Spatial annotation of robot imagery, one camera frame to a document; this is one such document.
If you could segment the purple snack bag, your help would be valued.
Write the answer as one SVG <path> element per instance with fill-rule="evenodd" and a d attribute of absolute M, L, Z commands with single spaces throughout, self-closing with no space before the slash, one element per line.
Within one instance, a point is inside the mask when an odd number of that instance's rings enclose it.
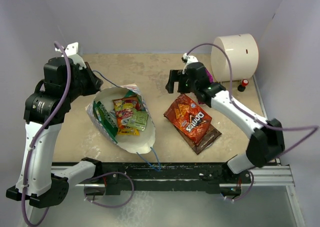
<path fill-rule="evenodd" d="M 214 79 L 213 79 L 211 73 L 210 73 L 207 69 L 205 69 L 205 72 L 206 72 L 206 75 L 207 75 L 208 78 L 209 78 L 210 83 L 213 83 L 213 82 L 214 82 Z"/>

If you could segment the red Doritos bag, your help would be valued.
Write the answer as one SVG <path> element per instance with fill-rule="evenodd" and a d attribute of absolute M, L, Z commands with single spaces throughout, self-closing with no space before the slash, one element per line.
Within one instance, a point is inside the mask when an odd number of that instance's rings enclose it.
<path fill-rule="evenodd" d="M 163 115 L 194 144 L 202 140 L 212 121 L 212 117 L 186 94 L 180 94 Z"/>

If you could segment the colourful candy bag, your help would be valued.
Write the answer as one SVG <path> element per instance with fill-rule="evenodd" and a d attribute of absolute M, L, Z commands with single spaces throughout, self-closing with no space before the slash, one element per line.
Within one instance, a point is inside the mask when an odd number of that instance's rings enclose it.
<path fill-rule="evenodd" d="M 133 116 L 134 110 L 140 110 L 140 104 L 137 96 L 113 99 L 113 106 L 119 129 L 124 130 Z"/>

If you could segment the brown chocolate snack bag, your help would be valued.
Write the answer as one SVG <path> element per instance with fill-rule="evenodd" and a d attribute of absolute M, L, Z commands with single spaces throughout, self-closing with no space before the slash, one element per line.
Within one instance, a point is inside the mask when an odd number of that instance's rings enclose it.
<path fill-rule="evenodd" d="M 195 144 L 190 138 L 188 138 L 182 131 L 176 128 L 179 134 L 183 137 L 183 139 L 187 142 L 189 147 L 199 155 L 206 148 L 210 147 L 221 135 L 222 133 L 216 129 L 212 124 L 209 126 L 206 134 L 203 136 L 201 141 Z"/>

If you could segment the blue checkered paper bag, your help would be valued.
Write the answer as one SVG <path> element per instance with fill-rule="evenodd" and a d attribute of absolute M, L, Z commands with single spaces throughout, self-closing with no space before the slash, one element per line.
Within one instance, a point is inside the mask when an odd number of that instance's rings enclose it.
<path fill-rule="evenodd" d="M 128 91 L 133 91 L 137 93 L 138 103 L 140 106 L 140 110 L 138 111 L 143 111 L 148 113 L 147 126 L 144 131 L 139 130 L 139 136 L 116 135 L 115 138 L 117 140 L 117 143 L 114 143 L 111 140 L 111 138 L 108 136 L 107 132 L 103 129 L 99 121 L 95 118 L 95 115 L 93 112 L 93 102 L 94 101 L 101 102 L 104 105 L 105 109 L 110 114 L 111 119 L 114 121 L 114 123 L 118 127 L 113 100 L 124 98 L 125 94 Z M 148 110 L 147 104 L 143 99 L 142 93 L 136 84 L 134 83 L 127 84 L 127 85 L 114 84 L 113 87 L 100 90 L 96 95 L 96 97 L 93 99 L 93 101 L 86 107 L 86 112 L 89 115 L 93 125 L 98 129 L 98 131 L 105 138 L 110 140 L 113 144 L 115 144 L 119 148 L 127 151 L 128 153 L 137 154 L 139 157 L 142 157 L 143 154 L 148 154 L 149 152 L 152 152 L 154 156 L 157 157 L 157 154 L 153 148 L 156 140 L 155 123 L 151 117 L 150 111 Z M 131 119 L 132 117 L 129 119 L 127 123 L 127 127 L 135 128 L 131 124 Z"/>

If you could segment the dark green snack bag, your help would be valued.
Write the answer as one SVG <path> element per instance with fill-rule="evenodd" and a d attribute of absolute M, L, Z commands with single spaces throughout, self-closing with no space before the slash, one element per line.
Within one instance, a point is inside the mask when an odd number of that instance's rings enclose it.
<path fill-rule="evenodd" d="M 92 110 L 95 118 L 102 125 L 110 139 L 117 144 L 116 136 L 118 133 L 118 127 L 112 120 L 105 106 L 100 101 L 94 101 Z"/>

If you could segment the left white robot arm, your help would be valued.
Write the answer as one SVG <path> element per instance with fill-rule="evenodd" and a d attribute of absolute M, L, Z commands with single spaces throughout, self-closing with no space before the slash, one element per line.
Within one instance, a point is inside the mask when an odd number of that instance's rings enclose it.
<path fill-rule="evenodd" d="M 70 63 L 70 86 L 65 100 L 54 113 L 67 86 L 67 65 L 63 57 L 51 58 L 43 67 L 44 78 L 25 101 L 24 120 L 26 143 L 23 168 L 17 183 L 6 190 L 6 197 L 43 209 L 57 206 L 65 199 L 70 188 L 89 180 L 98 183 L 103 178 L 102 162 L 89 157 L 62 172 L 52 172 L 53 154 L 58 134 L 71 110 L 71 103 L 80 96 L 94 95 L 103 81 L 84 65 Z"/>

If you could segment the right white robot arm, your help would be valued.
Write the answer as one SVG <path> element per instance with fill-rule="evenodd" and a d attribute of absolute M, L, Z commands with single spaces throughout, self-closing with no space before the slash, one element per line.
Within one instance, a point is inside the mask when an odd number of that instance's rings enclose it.
<path fill-rule="evenodd" d="M 275 118 L 267 120 L 254 113 L 234 99 L 223 85 L 210 82 L 201 62 L 190 63 L 184 70 L 170 70 L 165 86 L 168 93 L 173 93 L 175 83 L 178 83 L 179 93 L 194 93 L 201 102 L 230 119 L 248 137 L 245 153 L 232 157 L 224 164 L 222 177 L 226 182 L 235 182 L 241 172 L 261 168 L 284 152 L 281 123 Z"/>

